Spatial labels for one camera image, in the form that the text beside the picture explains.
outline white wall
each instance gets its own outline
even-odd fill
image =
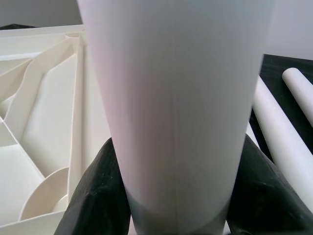
[[[81,24],[76,0],[0,0],[0,26]]]
[[[313,0],[276,0],[265,53],[313,60]]]

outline white tube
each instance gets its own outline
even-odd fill
[[[313,156],[260,77],[253,110],[275,164],[313,212]]]
[[[246,127],[246,134],[251,138],[255,145],[258,146],[258,148],[260,148],[249,122],[248,126]]]
[[[221,234],[272,1],[78,0],[138,234]]]
[[[283,72],[283,80],[313,127],[313,85],[296,68]]]

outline white plastic tray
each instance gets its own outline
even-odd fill
[[[0,234],[53,234],[110,136],[82,25],[0,31]]]

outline black surface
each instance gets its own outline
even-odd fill
[[[9,24],[5,26],[1,26],[0,30],[8,30],[8,29],[19,29],[19,28],[35,28],[34,26],[22,25],[22,24]]]
[[[264,55],[260,76],[304,143],[313,153],[313,128],[282,78],[283,72],[292,67],[299,69],[313,83],[313,61],[276,55]],[[271,154],[253,112],[251,113],[250,124],[261,150],[271,159]]]
[[[110,138],[85,171],[55,235],[127,235],[130,215]]]
[[[313,214],[246,135],[227,215],[233,233],[311,231]]]

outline white rod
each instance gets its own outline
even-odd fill
[[[246,134],[251,138],[255,145],[258,146],[258,148],[260,148],[249,122],[248,126],[246,127]]]
[[[313,156],[260,77],[253,110],[275,164],[313,212]]]
[[[296,68],[283,72],[283,80],[313,127],[313,85]]]
[[[221,234],[272,1],[78,0],[138,234]]]

